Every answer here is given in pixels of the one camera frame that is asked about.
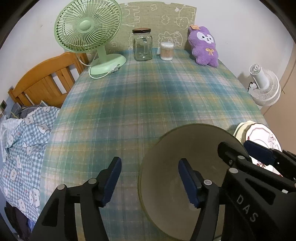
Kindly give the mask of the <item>cotton swab container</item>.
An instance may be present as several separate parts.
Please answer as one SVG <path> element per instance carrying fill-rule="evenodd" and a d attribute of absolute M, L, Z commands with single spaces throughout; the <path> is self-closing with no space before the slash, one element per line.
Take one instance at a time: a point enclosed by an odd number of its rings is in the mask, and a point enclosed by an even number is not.
<path fill-rule="evenodd" d="M 174 44 L 171 42 L 161 42 L 160 58 L 163 61 L 171 61 L 173 59 Z"/>

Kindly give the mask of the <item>white standing fan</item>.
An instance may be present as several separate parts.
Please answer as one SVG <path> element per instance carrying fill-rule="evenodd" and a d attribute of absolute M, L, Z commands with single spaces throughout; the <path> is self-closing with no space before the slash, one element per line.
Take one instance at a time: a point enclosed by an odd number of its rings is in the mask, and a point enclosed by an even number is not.
<path fill-rule="evenodd" d="M 280 99 L 281 94 L 278 77 L 274 72 L 263 69 L 259 64 L 250 66 L 249 73 L 252 81 L 247 91 L 254 102 L 261 107 L 274 105 Z"/>

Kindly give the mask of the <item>green patterned mat board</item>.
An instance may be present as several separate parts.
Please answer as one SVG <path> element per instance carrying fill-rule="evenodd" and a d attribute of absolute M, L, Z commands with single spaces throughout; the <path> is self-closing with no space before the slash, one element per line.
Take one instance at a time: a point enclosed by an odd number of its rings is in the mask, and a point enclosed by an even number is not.
<path fill-rule="evenodd" d="M 196 18 L 196 8 L 163 1 L 134 1 L 119 4 L 122 21 L 116 36 L 105 45 L 107 54 L 128 50 L 133 53 L 132 30 L 151 28 L 152 56 L 161 42 L 171 42 L 175 49 L 190 50 L 188 28 Z"/>

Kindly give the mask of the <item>glass jar black lid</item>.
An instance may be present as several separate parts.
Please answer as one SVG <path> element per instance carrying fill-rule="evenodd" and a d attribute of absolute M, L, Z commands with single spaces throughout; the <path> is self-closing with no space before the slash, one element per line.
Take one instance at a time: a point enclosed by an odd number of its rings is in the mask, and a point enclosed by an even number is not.
<path fill-rule="evenodd" d="M 151 28 L 137 28 L 132 30 L 133 53 L 136 61 L 148 61 L 152 59 L 152 35 Z"/>

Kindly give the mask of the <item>red pattern white plate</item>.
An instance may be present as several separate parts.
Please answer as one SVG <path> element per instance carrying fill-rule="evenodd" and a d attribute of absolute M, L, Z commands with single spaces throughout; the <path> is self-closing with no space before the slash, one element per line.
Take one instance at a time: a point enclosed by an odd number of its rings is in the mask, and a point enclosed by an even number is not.
<path fill-rule="evenodd" d="M 248 126 L 248 129 L 243 133 L 242 143 L 246 141 L 253 141 L 268 149 L 276 149 L 282 151 L 280 142 L 277 140 L 275 134 L 265 125 L 254 123 Z"/>

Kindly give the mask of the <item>beige door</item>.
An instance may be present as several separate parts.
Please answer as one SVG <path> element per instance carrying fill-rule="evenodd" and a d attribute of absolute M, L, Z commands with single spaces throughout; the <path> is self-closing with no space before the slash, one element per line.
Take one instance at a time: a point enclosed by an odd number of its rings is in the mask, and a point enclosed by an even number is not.
<path fill-rule="evenodd" d="M 295 46 L 280 85 L 279 100 L 274 105 L 263 108 L 261 112 L 282 149 L 295 153 Z"/>

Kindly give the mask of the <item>wall power outlet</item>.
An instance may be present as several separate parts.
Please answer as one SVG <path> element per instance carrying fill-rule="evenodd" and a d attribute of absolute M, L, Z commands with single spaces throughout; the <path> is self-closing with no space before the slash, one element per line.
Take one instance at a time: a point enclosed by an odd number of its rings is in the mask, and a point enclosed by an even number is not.
<path fill-rule="evenodd" d="M 3 100 L 3 101 L 1 102 L 1 104 L 0 104 L 1 111 L 5 111 L 6 107 L 7 107 L 7 104 L 6 104 L 6 102 Z"/>

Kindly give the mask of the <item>green desk fan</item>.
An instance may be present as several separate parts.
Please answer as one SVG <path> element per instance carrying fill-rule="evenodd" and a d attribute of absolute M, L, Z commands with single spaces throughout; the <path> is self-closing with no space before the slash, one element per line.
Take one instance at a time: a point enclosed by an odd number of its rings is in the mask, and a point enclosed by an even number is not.
<path fill-rule="evenodd" d="M 126 63 L 125 56 L 107 54 L 105 45 L 118 33 L 122 12 L 116 1 L 72 1 L 57 16 L 54 35 L 59 45 L 72 53 L 96 51 L 88 67 L 93 79 L 116 72 Z"/>

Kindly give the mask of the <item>ceramic bowl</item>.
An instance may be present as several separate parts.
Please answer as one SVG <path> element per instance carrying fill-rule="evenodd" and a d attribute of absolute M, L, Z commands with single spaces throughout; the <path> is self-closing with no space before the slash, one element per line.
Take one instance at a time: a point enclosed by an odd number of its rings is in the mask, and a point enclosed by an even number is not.
<path fill-rule="evenodd" d="M 178 172 L 178 162 L 185 158 L 204 179 L 221 186 L 229 168 L 218 156 L 221 142 L 238 152 L 247 152 L 236 137 L 217 126 L 195 123 L 166 133 L 142 160 L 138 193 L 148 219 L 175 240 L 189 240 L 199 209 L 189 202 Z"/>

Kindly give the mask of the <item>purple plush bunny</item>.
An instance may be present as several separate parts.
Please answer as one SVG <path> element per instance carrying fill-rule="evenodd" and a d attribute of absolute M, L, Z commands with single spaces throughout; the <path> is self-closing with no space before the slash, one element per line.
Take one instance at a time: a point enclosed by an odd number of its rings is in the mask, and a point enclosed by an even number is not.
<path fill-rule="evenodd" d="M 191 53 L 198 65 L 218 67 L 218 52 L 216 43 L 209 30 L 204 26 L 190 25 L 188 41 Z"/>

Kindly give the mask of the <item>plaid green tablecloth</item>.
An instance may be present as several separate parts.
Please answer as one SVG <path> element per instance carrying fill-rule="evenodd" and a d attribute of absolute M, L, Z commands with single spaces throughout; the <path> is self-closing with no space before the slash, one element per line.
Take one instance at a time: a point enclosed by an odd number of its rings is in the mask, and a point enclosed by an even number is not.
<path fill-rule="evenodd" d="M 115 156 L 122 172 L 101 210 L 110 240 L 168 240 L 145 216 L 137 194 L 142 159 L 168 131 L 206 123 L 233 133 L 244 121 L 265 123 L 245 87 L 223 64 L 200 66 L 185 50 L 172 61 L 138 62 L 133 51 L 114 73 L 92 79 L 84 71 L 67 95 L 46 146 L 40 205 L 59 184 L 83 184 Z"/>

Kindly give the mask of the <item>blue checked bear blanket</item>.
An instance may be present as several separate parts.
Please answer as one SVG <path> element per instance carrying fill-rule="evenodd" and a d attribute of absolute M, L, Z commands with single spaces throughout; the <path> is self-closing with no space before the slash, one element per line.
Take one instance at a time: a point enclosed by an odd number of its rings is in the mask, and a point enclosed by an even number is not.
<path fill-rule="evenodd" d="M 39 107 L 8 132 L 1 168 L 1 192 L 6 201 L 32 221 L 40 215 L 41 169 L 60 109 Z"/>

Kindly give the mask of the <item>scalloped yellow flower plate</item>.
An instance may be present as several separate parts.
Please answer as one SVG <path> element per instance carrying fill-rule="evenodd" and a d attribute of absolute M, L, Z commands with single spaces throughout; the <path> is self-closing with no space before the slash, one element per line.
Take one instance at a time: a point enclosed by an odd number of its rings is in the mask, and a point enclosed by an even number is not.
<path fill-rule="evenodd" d="M 236 137 L 237 140 L 243 144 L 246 139 L 246 132 L 253 124 L 255 124 L 255 122 L 251 120 L 240 123 L 233 134 L 234 137 Z"/>

